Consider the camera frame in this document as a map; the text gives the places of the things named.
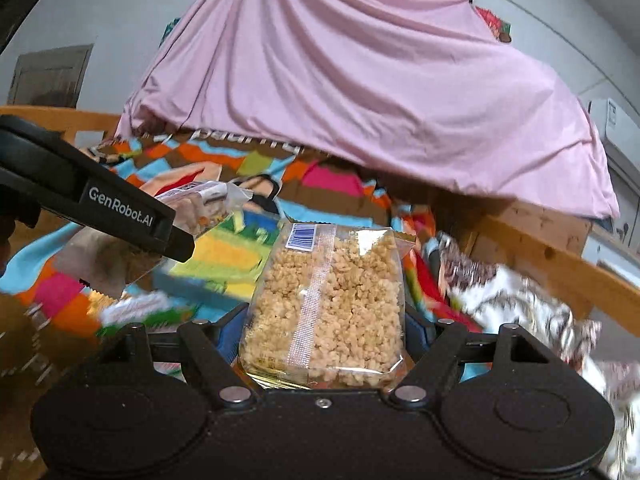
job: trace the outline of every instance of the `wrapper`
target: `wrapper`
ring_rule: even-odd
[[[234,184],[191,182],[156,197],[175,209],[174,225],[197,238],[217,225],[250,195]],[[120,298],[126,285],[162,261],[161,254],[142,250],[124,240],[85,227],[56,255],[56,270],[111,298]]]
[[[166,259],[156,267],[152,287],[227,313],[239,301],[251,301],[285,223],[265,212],[236,209],[196,240],[188,261]]]
[[[105,307],[95,314],[101,328],[100,337],[114,335],[127,323],[143,323],[148,332],[175,332],[182,323],[192,319],[198,306],[178,298],[170,298],[156,290],[131,296]]]
[[[391,229],[285,225],[250,304],[244,370],[306,387],[395,381],[404,368],[400,259],[411,246]]]

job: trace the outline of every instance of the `colorful blanket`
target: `colorful blanket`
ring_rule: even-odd
[[[192,180],[233,181],[254,191],[255,208],[297,221],[348,226],[390,225],[390,199],[357,167],[316,150],[198,130],[143,137],[89,150],[88,154],[146,192],[157,195]],[[52,257],[78,231],[69,223],[19,251],[0,279],[0,290],[27,308],[39,304],[38,325],[90,336],[96,322],[82,316],[91,290],[55,271]],[[224,312],[211,311],[214,319]]]

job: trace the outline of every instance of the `barcode label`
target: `barcode label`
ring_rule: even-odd
[[[310,253],[314,250],[316,224],[293,224],[285,247]]]

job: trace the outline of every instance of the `pink sheet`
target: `pink sheet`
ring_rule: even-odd
[[[548,66],[468,0],[197,0],[118,134],[164,121],[313,146],[465,194],[618,216],[604,149]]]

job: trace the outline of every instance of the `wooden door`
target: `wooden door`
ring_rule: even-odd
[[[22,54],[15,65],[9,105],[75,108],[93,45]]]

